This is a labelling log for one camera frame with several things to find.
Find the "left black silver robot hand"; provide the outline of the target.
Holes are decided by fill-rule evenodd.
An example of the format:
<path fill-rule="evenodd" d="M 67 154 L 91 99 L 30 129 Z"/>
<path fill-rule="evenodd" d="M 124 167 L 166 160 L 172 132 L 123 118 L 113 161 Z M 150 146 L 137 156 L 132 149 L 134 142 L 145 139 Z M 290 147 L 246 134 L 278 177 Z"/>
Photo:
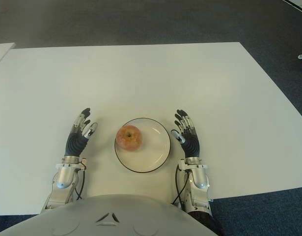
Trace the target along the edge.
<path fill-rule="evenodd" d="M 98 123 L 92 123 L 87 119 L 90 116 L 90 108 L 84 109 L 75 119 L 65 146 L 64 156 L 79 157 L 85 149 L 89 139 L 92 137 L 98 127 Z"/>

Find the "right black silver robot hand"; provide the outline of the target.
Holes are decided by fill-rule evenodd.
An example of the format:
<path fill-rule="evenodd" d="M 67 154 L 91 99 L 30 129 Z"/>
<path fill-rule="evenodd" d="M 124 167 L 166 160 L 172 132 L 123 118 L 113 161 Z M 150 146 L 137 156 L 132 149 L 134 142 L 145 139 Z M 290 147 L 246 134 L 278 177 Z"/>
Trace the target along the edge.
<path fill-rule="evenodd" d="M 200 156 L 200 144 L 195 126 L 190 116 L 183 110 L 177 110 L 174 123 L 179 131 L 172 129 L 171 134 L 181 145 L 186 158 Z"/>

